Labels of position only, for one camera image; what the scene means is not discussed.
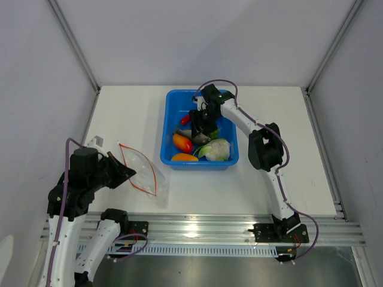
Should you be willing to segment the grey toy fish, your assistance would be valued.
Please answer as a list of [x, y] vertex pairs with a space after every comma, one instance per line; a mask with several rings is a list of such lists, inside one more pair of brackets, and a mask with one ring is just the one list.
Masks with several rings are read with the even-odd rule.
[[202, 146], [206, 145], [211, 142], [211, 138], [201, 132], [196, 133], [195, 135], [192, 135], [191, 129], [181, 129], [179, 127], [175, 128], [175, 133], [181, 136], [184, 136], [185, 138], [191, 140], [191, 142], [194, 145]]

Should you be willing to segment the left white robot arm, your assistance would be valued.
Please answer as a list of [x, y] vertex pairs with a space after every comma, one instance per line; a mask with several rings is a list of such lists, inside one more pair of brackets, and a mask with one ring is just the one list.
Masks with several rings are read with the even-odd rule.
[[48, 194], [48, 249], [38, 286], [92, 286], [95, 271], [115, 239], [130, 231], [127, 212], [106, 209], [96, 234], [76, 258], [81, 228], [95, 193], [125, 183], [135, 171], [111, 152], [79, 148], [65, 162], [65, 171]]

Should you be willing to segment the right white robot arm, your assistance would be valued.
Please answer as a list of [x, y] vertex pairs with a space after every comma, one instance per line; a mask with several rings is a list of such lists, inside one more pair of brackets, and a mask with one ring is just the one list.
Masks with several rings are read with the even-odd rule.
[[280, 241], [294, 236], [301, 225], [300, 217], [289, 206], [281, 169], [287, 165], [283, 156], [285, 143], [275, 123], [263, 124], [242, 109], [229, 91], [203, 92], [191, 99], [197, 106], [189, 112], [192, 132], [207, 135], [219, 118], [230, 120], [248, 138], [248, 159], [253, 168], [263, 172], [269, 184], [272, 202], [272, 234]]

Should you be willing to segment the yellow orange mango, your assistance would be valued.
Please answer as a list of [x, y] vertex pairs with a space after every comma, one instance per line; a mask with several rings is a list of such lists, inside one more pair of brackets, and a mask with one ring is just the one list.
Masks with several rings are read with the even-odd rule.
[[192, 154], [178, 153], [171, 158], [171, 161], [199, 161], [199, 159]]

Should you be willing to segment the clear orange zip bag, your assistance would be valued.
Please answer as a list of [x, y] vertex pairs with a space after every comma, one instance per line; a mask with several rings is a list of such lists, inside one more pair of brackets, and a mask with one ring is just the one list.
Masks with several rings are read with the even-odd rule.
[[141, 151], [118, 142], [123, 163], [136, 171], [129, 179], [131, 186], [146, 195], [161, 209], [169, 202], [169, 183], [157, 166]]

